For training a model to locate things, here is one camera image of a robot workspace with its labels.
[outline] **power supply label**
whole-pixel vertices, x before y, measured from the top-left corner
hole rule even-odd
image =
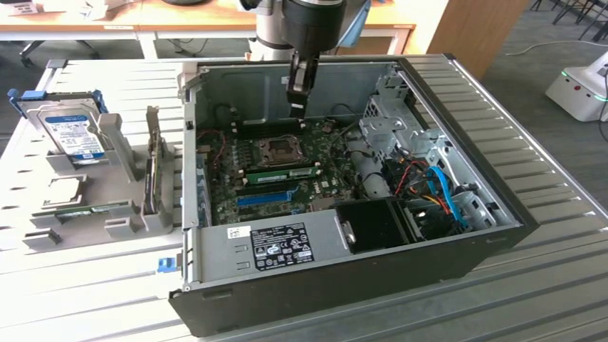
[[[260,271],[315,261],[304,223],[252,230],[251,244]]]
[[[104,148],[85,115],[51,116],[44,119],[48,131],[65,154],[79,160],[100,158]]]

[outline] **red cable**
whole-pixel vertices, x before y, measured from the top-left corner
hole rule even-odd
[[[224,133],[221,133],[219,130],[204,130],[203,132],[199,133],[196,138],[200,139],[207,133],[216,133],[221,137],[220,152],[217,153],[216,157],[213,158],[213,166],[217,166],[217,160],[220,159],[220,156],[224,153],[224,149],[227,148],[227,137],[225,137]]]
[[[443,200],[439,196],[436,197],[436,199],[437,199],[437,201],[439,201],[439,204],[441,205],[441,208],[444,208],[445,214],[449,215],[449,208],[448,208],[448,206],[445,205],[444,200]]]
[[[404,172],[403,177],[401,177],[401,181],[399,181],[397,190],[395,191],[395,195],[397,195],[399,192],[401,191],[403,182],[405,181],[405,178],[407,178],[408,173],[409,173],[409,169],[412,168],[412,165],[415,165],[415,164],[427,165],[427,162],[424,162],[421,160],[413,160],[412,162],[409,162],[409,165],[405,168],[405,172]]]

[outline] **blue pcie slot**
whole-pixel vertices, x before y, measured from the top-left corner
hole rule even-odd
[[[289,202],[292,197],[288,192],[280,192],[276,194],[267,194],[260,196],[249,196],[236,199],[236,205],[243,207],[245,205],[265,204],[272,202]]]

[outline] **cpu socket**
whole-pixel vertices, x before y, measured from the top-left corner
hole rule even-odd
[[[293,165],[305,162],[300,140],[293,135],[259,141],[261,150],[260,166]]]

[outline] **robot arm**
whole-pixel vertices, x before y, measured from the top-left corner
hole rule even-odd
[[[347,31],[355,30],[359,35],[361,27],[352,24],[365,22],[369,1],[240,0],[245,11],[257,13],[253,59],[285,59],[291,55],[287,99],[293,118],[305,114],[319,56],[339,45]]]

